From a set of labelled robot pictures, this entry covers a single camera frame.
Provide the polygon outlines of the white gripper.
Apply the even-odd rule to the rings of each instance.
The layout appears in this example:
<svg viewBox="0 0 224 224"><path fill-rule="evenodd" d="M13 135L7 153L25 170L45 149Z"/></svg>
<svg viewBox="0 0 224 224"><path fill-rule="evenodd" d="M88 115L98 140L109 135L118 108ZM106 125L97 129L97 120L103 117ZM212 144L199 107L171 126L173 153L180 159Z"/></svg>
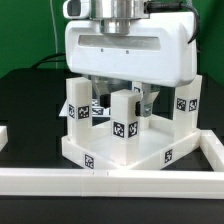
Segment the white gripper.
<svg viewBox="0 0 224 224"><path fill-rule="evenodd" d="M183 86L195 79L193 27L191 12L154 13L133 20L127 35L102 34L94 20L71 21L65 30L67 64L74 73L95 75L92 86L105 109L111 94L107 82L97 76L143 82L134 84L134 91L141 94L136 115L149 117L159 86Z"/></svg>

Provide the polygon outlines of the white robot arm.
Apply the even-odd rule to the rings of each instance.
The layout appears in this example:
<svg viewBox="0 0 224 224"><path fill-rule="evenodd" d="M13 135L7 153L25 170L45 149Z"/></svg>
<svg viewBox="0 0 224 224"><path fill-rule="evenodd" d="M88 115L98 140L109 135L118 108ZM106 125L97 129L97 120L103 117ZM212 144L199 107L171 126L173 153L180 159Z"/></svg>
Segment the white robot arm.
<svg viewBox="0 0 224 224"><path fill-rule="evenodd" d="M197 10L180 1L66 0L66 61L74 73L179 87L197 72Z"/></svg>

